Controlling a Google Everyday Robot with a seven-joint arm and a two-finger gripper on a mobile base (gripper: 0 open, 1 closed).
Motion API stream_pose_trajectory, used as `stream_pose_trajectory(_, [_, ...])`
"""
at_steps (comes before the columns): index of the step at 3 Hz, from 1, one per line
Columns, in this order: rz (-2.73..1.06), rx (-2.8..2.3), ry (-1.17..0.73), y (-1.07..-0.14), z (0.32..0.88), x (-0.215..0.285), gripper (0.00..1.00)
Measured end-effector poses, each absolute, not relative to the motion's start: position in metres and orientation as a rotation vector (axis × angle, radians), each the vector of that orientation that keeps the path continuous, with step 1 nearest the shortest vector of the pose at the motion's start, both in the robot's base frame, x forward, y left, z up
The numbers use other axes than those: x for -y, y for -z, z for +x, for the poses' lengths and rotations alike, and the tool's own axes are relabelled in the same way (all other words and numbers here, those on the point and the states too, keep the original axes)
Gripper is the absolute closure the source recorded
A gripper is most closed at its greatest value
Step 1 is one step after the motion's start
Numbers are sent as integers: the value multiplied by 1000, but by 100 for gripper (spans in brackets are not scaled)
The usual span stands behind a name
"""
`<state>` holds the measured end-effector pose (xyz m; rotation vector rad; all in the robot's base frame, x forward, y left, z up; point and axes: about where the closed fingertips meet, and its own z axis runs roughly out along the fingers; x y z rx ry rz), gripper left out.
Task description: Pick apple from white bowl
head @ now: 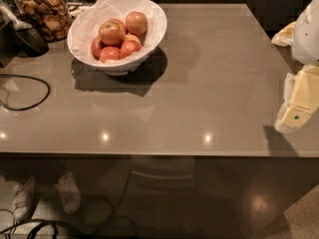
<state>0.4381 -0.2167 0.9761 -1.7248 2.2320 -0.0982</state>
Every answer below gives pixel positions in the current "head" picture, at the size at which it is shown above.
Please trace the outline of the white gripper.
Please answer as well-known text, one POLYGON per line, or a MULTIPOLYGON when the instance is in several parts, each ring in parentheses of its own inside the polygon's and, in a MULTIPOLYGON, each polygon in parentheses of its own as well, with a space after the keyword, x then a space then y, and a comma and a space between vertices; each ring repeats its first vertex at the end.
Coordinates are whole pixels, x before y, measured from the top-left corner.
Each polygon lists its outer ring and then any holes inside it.
POLYGON ((290 133, 304 126, 319 109, 319 0, 312 0, 299 15, 293 30, 292 57, 305 65, 284 81, 283 104, 274 128, 290 133))

